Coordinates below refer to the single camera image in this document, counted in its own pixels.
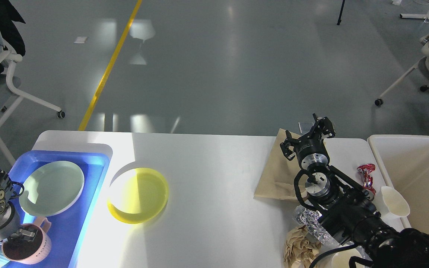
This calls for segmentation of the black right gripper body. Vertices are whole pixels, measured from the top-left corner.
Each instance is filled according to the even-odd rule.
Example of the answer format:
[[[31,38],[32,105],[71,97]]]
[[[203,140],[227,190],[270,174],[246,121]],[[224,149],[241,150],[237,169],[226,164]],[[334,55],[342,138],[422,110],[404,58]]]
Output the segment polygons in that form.
[[[324,172],[330,163],[324,141],[310,135],[298,138],[296,156],[299,167],[308,172]]]

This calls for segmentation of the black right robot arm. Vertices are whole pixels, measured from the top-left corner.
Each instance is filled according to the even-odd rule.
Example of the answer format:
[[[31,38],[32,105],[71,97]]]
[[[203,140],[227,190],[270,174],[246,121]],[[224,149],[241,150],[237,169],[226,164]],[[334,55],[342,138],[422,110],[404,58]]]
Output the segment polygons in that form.
[[[429,234],[407,228],[400,232],[386,224],[361,184],[330,165],[324,139],[335,137],[328,117],[318,117],[308,133],[294,138],[288,130],[280,148],[287,160],[297,159],[295,196],[305,209],[320,212],[319,224],[340,248],[316,257],[310,267],[335,253],[362,247],[368,259],[352,256],[349,267],[429,268]]]

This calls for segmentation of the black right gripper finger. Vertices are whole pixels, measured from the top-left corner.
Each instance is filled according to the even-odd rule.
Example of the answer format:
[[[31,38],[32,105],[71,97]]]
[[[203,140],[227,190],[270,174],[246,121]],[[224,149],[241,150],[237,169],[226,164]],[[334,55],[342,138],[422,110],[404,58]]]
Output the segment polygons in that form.
[[[300,140],[294,138],[292,133],[288,130],[285,131],[285,139],[280,143],[280,148],[283,156],[288,160],[292,161],[296,158],[296,146],[299,144]]]
[[[319,117],[317,114],[312,114],[315,120],[310,129],[310,139],[323,140],[336,137],[334,124],[328,117]]]

